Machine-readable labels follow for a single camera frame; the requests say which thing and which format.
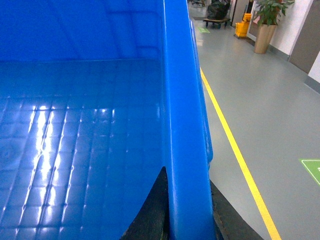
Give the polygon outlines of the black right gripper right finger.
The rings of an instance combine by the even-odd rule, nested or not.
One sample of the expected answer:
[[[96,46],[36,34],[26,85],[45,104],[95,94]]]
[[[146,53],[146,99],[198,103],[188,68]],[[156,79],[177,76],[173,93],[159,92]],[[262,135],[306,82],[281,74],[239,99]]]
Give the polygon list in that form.
[[[262,240],[210,180],[215,236],[217,240]]]

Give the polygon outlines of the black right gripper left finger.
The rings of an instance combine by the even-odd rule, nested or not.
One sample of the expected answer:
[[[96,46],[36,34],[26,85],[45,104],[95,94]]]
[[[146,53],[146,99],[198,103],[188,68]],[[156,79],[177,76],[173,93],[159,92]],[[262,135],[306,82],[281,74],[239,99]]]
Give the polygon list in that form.
[[[122,240],[168,240],[170,238],[168,176],[162,167],[147,198]]]

